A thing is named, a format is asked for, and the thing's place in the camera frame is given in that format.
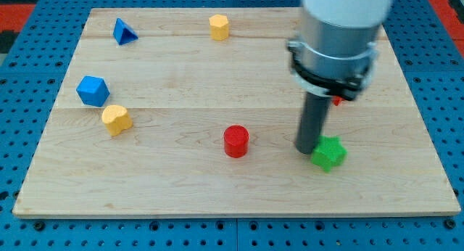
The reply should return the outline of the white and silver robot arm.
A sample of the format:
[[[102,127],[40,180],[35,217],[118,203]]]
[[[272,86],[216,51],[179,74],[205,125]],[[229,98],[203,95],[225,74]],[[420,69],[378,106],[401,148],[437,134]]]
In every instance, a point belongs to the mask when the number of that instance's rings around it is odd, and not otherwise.
[[[354,100],[371,82],[376,38],[393,0],[301,0],[287,41],[291,73],[307,92]]]

